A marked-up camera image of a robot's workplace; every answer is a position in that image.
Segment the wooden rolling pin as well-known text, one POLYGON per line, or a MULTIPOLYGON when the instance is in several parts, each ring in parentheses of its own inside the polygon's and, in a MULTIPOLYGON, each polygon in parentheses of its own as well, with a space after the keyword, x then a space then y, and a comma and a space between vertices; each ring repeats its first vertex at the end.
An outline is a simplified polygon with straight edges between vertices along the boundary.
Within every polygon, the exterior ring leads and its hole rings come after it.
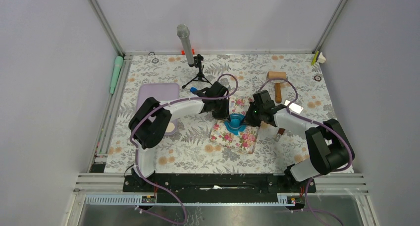
MULTIPOLYGON (((286 72, 279 72, 279 71, 269 71, 267 73, 268 80, 275 80, 276 78, 287 79, 287 74, 286 72)), ((282 94, 281 94, 282 82, 283 82, 282 80, 278 80, 278 82, 275 82, 274 84, 275 102, 277 104, 282 103, 282 94)))

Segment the floral cutting board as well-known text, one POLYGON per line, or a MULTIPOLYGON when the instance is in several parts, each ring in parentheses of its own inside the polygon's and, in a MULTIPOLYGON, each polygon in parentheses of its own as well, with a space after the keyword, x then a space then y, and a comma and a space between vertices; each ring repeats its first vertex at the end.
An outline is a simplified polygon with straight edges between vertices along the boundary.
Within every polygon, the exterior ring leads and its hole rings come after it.
POLYGON ((228 103, 230 122, 217 120, 210 132, 210 142, 221 147, 252 154, 260 128, 239 124, 245 118, 250 102, 250 97, 231 97, 228 103))

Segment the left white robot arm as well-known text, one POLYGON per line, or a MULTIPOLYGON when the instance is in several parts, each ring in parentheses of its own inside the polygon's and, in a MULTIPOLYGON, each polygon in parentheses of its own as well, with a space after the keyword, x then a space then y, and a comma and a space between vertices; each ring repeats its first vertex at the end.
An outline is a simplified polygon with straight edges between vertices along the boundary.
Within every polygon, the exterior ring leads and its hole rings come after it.
POLYGON ((169 123, 179 118, 212 113, 214 119, 228 120, 229 91, 214 82, 201 90, 191 88, 192 95, 170 101, 147 98, 129 122, 129 141, 135 146, 133 172, 137 175, 135 186, 143 192, 152 189, 155 173, 155 147, 163 139, 169 123))

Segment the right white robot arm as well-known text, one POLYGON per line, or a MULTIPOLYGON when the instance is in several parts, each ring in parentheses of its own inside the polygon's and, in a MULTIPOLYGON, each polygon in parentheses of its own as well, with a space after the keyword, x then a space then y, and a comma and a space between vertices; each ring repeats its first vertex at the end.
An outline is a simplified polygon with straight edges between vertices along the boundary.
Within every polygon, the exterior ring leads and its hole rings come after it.
POLYGON ((242 122, 257 127, 264 122, 291 131, 306 141, 309 158, 285 170, 284 186, 290 192, 297 192, 303 187, 304 180, 311 177, 345 170, 354 160, 354 151, 337 120, 310 120, 289 106, 276 105, 266 90, 253 94, 242 122))

